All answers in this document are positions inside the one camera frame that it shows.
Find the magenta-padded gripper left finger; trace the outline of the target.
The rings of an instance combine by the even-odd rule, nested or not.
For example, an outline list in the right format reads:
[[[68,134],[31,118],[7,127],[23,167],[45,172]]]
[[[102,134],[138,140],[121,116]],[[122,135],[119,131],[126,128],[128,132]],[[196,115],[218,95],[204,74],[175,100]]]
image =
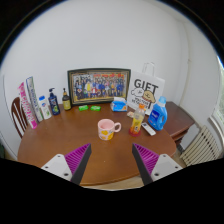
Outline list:
[[[79,185],[91,152],[91,144],[88,143],[66,155],[56,154],[42,169]]]

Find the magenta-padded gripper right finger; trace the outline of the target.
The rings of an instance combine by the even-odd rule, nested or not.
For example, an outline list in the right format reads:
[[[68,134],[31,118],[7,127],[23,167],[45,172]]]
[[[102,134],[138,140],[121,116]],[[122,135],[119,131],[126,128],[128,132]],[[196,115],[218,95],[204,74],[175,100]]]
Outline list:
[[[182,169],[167,154],[158,155],[137,143],[132,144],[132,154],[144,185],[148,185]]]

